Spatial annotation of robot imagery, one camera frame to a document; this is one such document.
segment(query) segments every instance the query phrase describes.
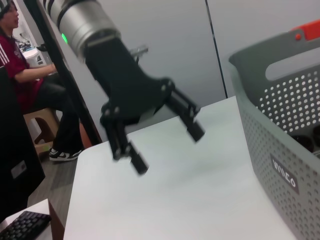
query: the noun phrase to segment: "gray plastic basket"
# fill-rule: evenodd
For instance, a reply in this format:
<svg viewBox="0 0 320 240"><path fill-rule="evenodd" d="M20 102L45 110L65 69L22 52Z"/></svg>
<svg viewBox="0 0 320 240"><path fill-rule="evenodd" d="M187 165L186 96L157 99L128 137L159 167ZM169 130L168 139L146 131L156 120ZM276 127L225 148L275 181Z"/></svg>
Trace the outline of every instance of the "gray plastic basket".
<svg viewBox="0 0 320 240"><path fill-rule="evenodd" d="M320 240L320 159L290 135L311 137L320 124L320 65L273 81L266 78L266 69L318 47L320 39L307 41L297 29L229 59L253 170L299 240Z"/></svg>

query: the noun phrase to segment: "shoe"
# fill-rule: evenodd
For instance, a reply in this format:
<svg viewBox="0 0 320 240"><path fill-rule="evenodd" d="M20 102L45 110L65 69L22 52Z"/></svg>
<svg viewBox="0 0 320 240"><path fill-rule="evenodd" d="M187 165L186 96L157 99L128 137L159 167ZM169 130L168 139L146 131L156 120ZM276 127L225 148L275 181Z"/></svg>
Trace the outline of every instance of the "shoe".
<svg viewBox="0 0 320 240"><path fill-rule="evenodd" d="M76 153L69 153L69 152L57 151L51 148L49 152L49 159L51 161L61 161L61 162L72 161L72 160L76 160L81 152L82 150Z"/></svg>

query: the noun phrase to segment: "keyboard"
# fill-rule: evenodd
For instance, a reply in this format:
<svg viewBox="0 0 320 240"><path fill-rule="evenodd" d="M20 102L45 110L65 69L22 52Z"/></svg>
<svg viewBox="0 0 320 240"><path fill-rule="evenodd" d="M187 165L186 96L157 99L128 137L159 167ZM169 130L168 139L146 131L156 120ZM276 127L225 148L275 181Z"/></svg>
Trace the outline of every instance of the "keyboard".
<svg viewBox="0 0 320 240"><path fill-rule="evenodd" d="M50 221L49 215L24 211L0 232L0 240L34 240Z"/></svg>

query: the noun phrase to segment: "black cap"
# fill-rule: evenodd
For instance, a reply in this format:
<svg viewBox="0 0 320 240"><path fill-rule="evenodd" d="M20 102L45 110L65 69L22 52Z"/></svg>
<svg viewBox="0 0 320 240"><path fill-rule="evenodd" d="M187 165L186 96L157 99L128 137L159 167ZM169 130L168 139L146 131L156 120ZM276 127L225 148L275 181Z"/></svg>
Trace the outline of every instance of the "black cap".
<svg viewBox="0 0 320 240"><path fill-rule="evenodd" d="M12 0L0 0L0 19L9 10Z"/></svg>

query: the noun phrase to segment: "wooden stool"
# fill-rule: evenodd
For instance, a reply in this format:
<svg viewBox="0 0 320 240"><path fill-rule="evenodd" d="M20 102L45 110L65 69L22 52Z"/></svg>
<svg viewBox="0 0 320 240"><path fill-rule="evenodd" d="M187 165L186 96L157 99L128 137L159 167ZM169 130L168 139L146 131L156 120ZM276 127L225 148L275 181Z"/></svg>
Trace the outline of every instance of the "wooden stool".
<svg viewBox="0 0 320 240"><path fill-rule="evenodd" d="M49 151L52 148L53 140L56 137L59 121L57 116L51 109L45 108L40 111L35 111L24 115L24 120L28 125L32 119L35 119L41 129L40 135L34 140L34 147L36 153ZM40 140L44 140L45 143L39 144Z"/></svg>

